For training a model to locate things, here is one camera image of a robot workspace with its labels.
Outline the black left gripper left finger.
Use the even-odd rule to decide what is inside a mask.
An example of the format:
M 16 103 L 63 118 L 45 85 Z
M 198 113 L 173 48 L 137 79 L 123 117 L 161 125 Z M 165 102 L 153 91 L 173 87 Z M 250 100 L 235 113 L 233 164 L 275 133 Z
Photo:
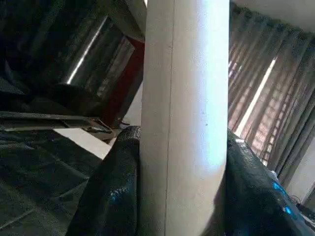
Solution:
M 68 226 L 69 236 L 133 236 L 138 220 L 140 126 L 118 135 L 90 177 Z

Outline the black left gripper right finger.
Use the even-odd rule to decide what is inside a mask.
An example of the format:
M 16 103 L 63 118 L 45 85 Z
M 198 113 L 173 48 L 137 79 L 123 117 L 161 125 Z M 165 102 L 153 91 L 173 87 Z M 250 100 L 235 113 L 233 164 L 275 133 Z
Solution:
M 300 211 L 247 143 L 227 133 L 225 233 L 228 236 L 305 236 Z

